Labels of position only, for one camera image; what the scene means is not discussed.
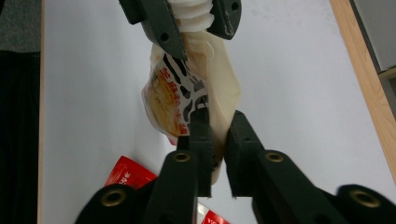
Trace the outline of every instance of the metal screw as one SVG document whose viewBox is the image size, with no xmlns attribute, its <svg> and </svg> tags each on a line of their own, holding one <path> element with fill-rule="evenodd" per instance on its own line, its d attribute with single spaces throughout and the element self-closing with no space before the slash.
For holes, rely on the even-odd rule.
<svg viewBox="0 0 396 224">
<path fill-rule="evenodd" d="M 101 198 L 103 206 L 112 207 L 119 205 L 126 199 L 126 193 L 123 189 L 110 189 Z"/>
<path fill-rule="evenodd" d="M 184 153 L 184 152 L 179 152 L 179 153 L 177 153 L 174 156 L 174 160 L 175 161 L 180 161 L 180 162 L 189 161 L 190 158 L 191 158 L 191 156 L 189 154 L 187 154 L 187 153 Z"/>
<path fill-rule="evenodd" d="M 266 153 L 265 159 L 267 159 L 268 161 L 273 161 L 273 162 L 282 162 L 284 160 L 282 155 L 280 155 L 279 153 L 275 153 L 275 152 Z"/>
<path fill-rule="evenodd" d="M 376 208 L 381 205 L 381 202 L 373 195 L 362 191 L 360 189 L 353 189 L 349 192 L 349 196 L 357 203 L 370 208 Z"/>
</svg>

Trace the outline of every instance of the plastic pouch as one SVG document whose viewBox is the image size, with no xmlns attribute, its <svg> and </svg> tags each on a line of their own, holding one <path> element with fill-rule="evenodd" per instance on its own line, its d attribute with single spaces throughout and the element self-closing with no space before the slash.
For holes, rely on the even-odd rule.
<svg viewBox="0 0 396 224">
<path fill-rule="evenodd" d="M 173 145 L 180 135 L 190 134 L 191 112 L 208 107 L 215 142 L 214 183 L 240 88 L 222 39 L 205 31 L 184 33 L 182 39 L 187 61 L 153 45 L 150 77 L 142 96 L 151 124 Z"/>
</svg>

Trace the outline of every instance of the gray fabric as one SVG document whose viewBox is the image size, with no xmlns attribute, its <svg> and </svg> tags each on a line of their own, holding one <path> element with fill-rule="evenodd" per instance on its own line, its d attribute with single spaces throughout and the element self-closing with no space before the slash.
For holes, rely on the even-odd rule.
<svg viewBox="0 0 396 224">
<path fill-rule="evenodd" d="M 0 50 L 40 51 L 41 0 L 6 0 L 0 15 Z"/>
</svg>

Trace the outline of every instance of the red package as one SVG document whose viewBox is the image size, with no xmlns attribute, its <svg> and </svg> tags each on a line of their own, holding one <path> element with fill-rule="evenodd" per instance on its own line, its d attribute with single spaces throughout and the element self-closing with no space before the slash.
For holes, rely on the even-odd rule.
<svg viewBox="0 0 396 224">
<path fill-rule="evenodd" d="M 140 189 L 157 176 L 139 163 L 121 156 L 108 177 L 105 186 L 111 184 L 128 185 Z M 197 223 L 199 224 L 230 224 L 224 218 L 198 203 Z"/>
<path fill-rule="evenodd" d="M 134 189 L 140 189 L 157 176 L 124 156 L 121 156 L 111 171 L 105 186 L 111 184 L 128 185 Z"/>
</svg>

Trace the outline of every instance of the white tabletop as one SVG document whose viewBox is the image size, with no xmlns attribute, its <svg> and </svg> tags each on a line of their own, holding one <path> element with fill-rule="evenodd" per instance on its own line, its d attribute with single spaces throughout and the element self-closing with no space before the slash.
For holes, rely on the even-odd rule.
<svg viewBox="0 0 396 224">
<path fill-rule="evenodd" d="M 118 1 L 46 0 L 42 223 L 73 223 L 121 155 L 159 173 L 173 150 L 155 131 L 140 91 L 151 43 Z M 375 128 L 327 0 L 248 0 L 228 42 L 238 109 L 268 149 L 288 154 L 330 193 L 360 184 L 396 202 Z M 232 223 L 255 223 L 233 199 L 224 165 L 211 199 Z"/>
</svg>

